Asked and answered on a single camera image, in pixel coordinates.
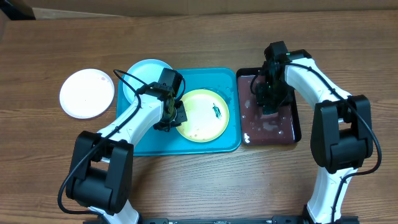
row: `blue tray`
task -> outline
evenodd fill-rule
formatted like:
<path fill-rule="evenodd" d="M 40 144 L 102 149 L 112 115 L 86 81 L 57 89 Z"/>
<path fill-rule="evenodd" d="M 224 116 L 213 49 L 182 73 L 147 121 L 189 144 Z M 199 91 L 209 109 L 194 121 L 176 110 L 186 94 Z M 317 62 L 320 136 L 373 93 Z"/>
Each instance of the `blue tray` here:
<path fill-rule="evenodd" d="M 189 141 L 175 128 L 169 133 L 150 128 L 138 145 L 134 146 L 135 156 L 160 156 L 199 154 L 213 152 L 231 152 L 241 144 L 241 122 L 239 117 L 238 88 L 236 76 L 228 68 L 191 68 L 177 70 L 186 81 L 185 92 L 207 89 L 219 94 L 228 105 L 229 122 L 224 133 L 215 140 L 205 143 Z M 119 81 L 116 117 L 120 116 L 130 103 L 123 93 Z"/>

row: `table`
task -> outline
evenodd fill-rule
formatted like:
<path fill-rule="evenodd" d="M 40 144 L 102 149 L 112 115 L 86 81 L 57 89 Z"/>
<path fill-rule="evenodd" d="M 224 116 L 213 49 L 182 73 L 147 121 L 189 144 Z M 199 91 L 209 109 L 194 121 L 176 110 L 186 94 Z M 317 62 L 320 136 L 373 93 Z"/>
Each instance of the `table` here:
<path fill-rule="evenodd" d="M 78 120 L 58 102 L 65 79 L 83 68 L 127 70 L 157 58 L 173 68 L 258 67 L 271 42 L 306 49 L 331 80 L 372 104 L 381 168 L 355 177 L 342 212 L 361 223 L 397 223 L 398 12 L 306 12 L 8 22 L 0 43 L 0 222 L 80 223 L 57 207 L 77 135 L 115 118 Z M 145 218 L 259 218 L 299 215 L 317 165 L 313 112 L 297 94 L 302 140 L 232 153 L 137 157 L 130 201 Z M 362 170 L 371 168 L 376 156 Z M 64 197 L 70 209 L 81 209 Z"/>

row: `yellow plate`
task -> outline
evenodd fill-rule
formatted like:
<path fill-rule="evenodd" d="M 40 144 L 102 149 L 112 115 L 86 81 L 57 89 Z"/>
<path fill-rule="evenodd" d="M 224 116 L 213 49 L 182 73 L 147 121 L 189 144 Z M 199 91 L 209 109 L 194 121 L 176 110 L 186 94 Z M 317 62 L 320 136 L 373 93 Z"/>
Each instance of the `yellow plate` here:
<path fill-rule="evenodd" d="M 224 99 L 210 90 L 193 90 L 182 96 L 188 121 L 177 127 L 179 133 L 194 142 L 218 138 L 226 129 L 229 110 Z"/>

